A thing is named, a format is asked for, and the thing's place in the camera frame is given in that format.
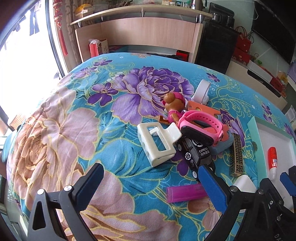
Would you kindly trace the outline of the red glue bottle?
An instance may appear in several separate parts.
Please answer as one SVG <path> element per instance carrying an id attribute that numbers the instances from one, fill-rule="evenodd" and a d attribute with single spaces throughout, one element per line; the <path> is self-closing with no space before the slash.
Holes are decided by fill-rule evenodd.
<path id="1" fill-rule="evenodd" d="M 268 149 L 268 166 L 269 166 L 269 178 L 270 180 L 276 179 L 276 173 L 278 168 L 278 157 L 275 147 Z"/>

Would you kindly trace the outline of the white charger cube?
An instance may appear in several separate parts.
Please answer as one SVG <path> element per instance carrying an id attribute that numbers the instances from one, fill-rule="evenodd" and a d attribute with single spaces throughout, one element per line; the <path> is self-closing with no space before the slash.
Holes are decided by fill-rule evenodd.
<path id="1" fill-rule="evenodd" d="M 257 190 L 256 186 L 247 175 L 239 176 L 233 185 L 242 192 L 255 193 Z"/>

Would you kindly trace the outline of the gold patterned lighter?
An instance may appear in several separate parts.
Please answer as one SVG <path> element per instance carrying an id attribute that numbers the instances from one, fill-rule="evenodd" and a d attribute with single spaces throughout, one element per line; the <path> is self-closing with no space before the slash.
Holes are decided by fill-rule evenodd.
<path id="1" fill-rule="evenodd" d="M 240 135 L 233 133 L 233 144 L 230 148 L 230 175 L 239 177 L 243 174 L 243 156 Z"/>

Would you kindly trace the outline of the black toy car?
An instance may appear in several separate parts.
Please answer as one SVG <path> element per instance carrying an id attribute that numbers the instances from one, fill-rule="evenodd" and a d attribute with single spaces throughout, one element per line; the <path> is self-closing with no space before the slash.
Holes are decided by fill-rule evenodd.
<path id="1" fill-rule="evenodd" d="M 216 166 L 212 160 L 209 148 L 195 140 L 180 138 L 177 141 L 177 152 L 175 157 L 180 157 L 177 164 L 177 171 L 181 176 L 191 172 L 194 179 L 199 181 L 198 169 L 201 165 L 208 165 L 215 173 Z"/>

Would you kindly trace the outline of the purple translucent lighter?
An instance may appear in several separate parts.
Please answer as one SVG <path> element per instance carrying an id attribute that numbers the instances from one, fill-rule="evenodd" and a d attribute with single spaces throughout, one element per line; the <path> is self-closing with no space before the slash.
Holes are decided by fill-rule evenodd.
<path id="1" fill-rule="evenodd" d="M 201 183 L 173 186 L 166 189 L 166 201 L 168 203 L 197 200 L 207 196 Z"/>

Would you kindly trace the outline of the pink smart watch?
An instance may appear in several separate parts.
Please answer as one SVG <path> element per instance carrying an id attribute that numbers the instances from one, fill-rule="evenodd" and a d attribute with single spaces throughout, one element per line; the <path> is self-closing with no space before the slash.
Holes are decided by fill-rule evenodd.
<path id="1" fill-rule="evenodd" d="M 212 146 L 224 136 L 223 125 L 214 116 L 197 110 L 189 110 L 178 121 L 181 133 L 205 146 Z"/>

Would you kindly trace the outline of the white square hook holder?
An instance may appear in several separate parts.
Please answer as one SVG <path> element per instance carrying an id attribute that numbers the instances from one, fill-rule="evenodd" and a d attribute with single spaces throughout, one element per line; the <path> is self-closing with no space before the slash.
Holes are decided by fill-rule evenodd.
<path id="1" fill-rule="evenodd" d="M 174 144 L 182 133 L 175 123 L 163 128 L 160 123 L 140 123 L 137 125 L 137 136 L 152 167 L 156 167 L 176 154 Z"/>

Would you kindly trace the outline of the teal shallow box tray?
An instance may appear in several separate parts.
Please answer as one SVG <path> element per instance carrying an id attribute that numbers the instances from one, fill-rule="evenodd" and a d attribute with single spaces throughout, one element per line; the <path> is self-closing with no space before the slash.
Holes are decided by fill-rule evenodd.
<path id="1" fill-rule="evenodd" d="M 284 200 L 284 206 L 293 209 L 292 197 L 280 181 L 281 173 L 288 173 L 289 168 L 295 166 L 295 141 L 292 136 L 275 125 L 253 117 L 247 123 L 251 140 L 256 143 L 255 161 L 257 164 L 257 180 L 269 177 L 269 166 L 267 152 L 270 147 L 276 148 L 277 173 L 276 178 L 271 182 Z"/>

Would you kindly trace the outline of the orange and blue case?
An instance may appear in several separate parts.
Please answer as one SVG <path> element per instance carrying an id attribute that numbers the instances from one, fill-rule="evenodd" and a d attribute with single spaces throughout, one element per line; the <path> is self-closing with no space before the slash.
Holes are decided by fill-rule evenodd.
<path id="1" fill-rule="evenodd" d="M 219 121 L 222 121 L 221 112 L 219 110 L 191 101 L 191 100 L 188 101 L 187 103 L 187 110 L 203 111 L 217 118 Z M 222 139 L 217 144 L 214 144 L 208 147 L 212 156 L 218 155 L 221 157 L 222 156 L 221 153 L 224 150 L 231 147 L 233 144 L 234 137 L 233 137 L 233 134 L 230 132 L 228 125 L 223 124 L 222 126 L 223 126 L 223 132 L 224 132 Z"/>

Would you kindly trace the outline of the white tv cabinet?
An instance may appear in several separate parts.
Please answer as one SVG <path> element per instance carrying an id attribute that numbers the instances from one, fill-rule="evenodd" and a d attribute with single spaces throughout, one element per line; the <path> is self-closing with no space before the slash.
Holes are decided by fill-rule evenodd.
<path id="1" fill-rule="evenodd" d="M 268 89 L 263 83 L 251 77 L 250 75 L 248 75 L 247 68 L 243 67 L 242 65 L 234 61 L 230 61 L 225 75 L 255 90 L 256 92 L 261 94 L 263 97 L 268 99 L 270 102 L 272 102 L 280 110 L 283 110 L 284 107 L 287 105 L 287 101 L 281 95 L 278 97 L 274 92 Z"/>

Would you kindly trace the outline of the floral blue tablecloth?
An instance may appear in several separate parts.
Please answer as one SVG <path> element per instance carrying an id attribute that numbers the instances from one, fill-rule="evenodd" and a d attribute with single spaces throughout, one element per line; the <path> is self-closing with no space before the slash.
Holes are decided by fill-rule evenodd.
<path id="1" fill-rule="evenodd" d="M 25 220 L 39 189 L 59 191 L 95 163 L 102 183 L 81 213 L 98 240 L 204 240 L 221 216 L 209 198 L 169 204 L 169 186 L 193 184 L 182 155 L 153 168 L 137 125 L 165 116 L 163 96 L 190 99 L 201 80 L 208 105 L 241 138 L 244 173 L 257 184 L 252 117 L 293 135 L 285 115 L 262 95 L 217 71 L 145 54 L 111 53 L 87 60 L 66 75 L 33 109 L 13 137 L 7 161 L 9 189 Z"/>

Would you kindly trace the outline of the white flat box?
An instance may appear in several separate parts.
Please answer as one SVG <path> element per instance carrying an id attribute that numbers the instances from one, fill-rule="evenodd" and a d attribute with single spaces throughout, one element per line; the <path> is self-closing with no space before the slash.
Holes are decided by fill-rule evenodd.
<path id="1" fill-rule="evenodd" d="M 262 78 L 265 82 L 270 83 L 273 78 L 273 76 L 268 71 L 266 71 L 256 63 L 252 62 L 251 60 L 248 62 L 247 68 L 256 76 Z"/>

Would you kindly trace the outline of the red gift bag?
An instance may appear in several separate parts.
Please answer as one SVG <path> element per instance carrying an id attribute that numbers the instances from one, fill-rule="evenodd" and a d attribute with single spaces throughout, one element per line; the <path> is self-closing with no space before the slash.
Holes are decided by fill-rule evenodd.
<path id="1" fill-rule="evenodd" d="M 238 37 L 232 58 L 244 65 L 247 65 L 250 61 L 249 51 L 252 42 L 248 39 L 248 33 L 243 26 L 238 26 L 235 30 L 238 32 Z"/>

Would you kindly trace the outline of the brown puppy toy figure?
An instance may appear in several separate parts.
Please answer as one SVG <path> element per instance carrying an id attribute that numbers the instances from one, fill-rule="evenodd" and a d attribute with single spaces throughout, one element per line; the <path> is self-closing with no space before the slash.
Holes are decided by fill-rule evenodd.
<path id="1" fill-rule="evenodd" d="M 178 125 L 180 118 L 185 113 L 186 100 L 184 96 L 178 92 L 166 93 L 163 97 L 162 103 L 167 112 L 167 117 L 165 119 L 162 115 L 160 115 L 158 117 L 158 121 L 166 125 L 171 123 Z"/>

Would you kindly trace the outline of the black water dispenser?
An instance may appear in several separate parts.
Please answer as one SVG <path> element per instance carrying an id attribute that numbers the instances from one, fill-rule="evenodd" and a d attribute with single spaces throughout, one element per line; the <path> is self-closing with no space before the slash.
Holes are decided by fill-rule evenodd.
<path id="1" fill-rule="evenodd" d="M 210 3 L 213 18 L 204 22 L 195 63 L 225 74 L 237 42 L 234 30 L 234 11 Z"/>

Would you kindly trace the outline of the small red paper bag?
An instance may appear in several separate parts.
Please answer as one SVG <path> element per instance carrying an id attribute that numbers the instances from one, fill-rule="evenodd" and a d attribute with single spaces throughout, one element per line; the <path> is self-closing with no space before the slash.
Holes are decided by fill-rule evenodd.
<path id="1" fill-rule="evenodd" d="M 100 41 L 97 39 L 89 40 L 89 50 L 91 58 L 99 55 L 99 43 Z"/>

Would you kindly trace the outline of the wooden curved shelf counter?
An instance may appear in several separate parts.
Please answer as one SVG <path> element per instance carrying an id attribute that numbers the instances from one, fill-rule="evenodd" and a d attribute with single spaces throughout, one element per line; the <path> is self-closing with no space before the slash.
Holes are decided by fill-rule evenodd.
<path id="1" fill-rule="evenodd" d="M 109 45 L 142 45 L 188 52 L 193 63 L 203 21 L 213 15 L 180 6 L 142 4 L 100 11 L 71 22 L 78 26 L 76 41 L 82 61 L 88 60 L 89 39 L 107 39 Z"/>

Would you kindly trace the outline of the red hanging ornament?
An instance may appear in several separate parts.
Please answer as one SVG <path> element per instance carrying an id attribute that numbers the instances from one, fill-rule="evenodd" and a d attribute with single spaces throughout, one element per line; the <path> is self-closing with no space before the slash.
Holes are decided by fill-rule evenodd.
<path id="1" fill-rule="evenodd" d="M 61 11 L 62 4 L 63 4 L 62 0 L 54 0 L 53 1 L 54 21 L 56 24 L 58 39 L 59 39 L 62 53 L 64 56 L 67 56 L 68 51 L 67 51 L 67 47 L 65 44 L 63 31 L 62 31 L 62 17 L 63 17 L 63 14 Z"/>

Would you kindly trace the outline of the wall mounted television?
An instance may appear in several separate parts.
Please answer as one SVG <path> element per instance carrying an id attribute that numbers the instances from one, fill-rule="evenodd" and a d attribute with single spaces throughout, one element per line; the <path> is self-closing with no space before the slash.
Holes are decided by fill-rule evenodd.
<path id="1" fill-rule="evenodd" d="M 264 39 L 280 56 L 290 64 L 295 40 L 280 20 L 259 2 L 254 2 L 251 30 Z"/>

